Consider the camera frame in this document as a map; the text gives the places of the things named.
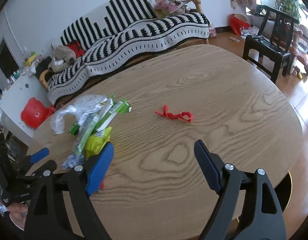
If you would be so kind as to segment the person's left hand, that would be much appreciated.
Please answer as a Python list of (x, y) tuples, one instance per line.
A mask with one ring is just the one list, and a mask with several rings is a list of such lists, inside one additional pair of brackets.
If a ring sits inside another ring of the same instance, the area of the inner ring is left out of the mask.
[(28, 206), (22, 203), (12, 203), (9, 207), (7, 207), (7, 210), (10, 213), (10, 220), (14, 223), (14, 225), (20, 230), (24, 230)]

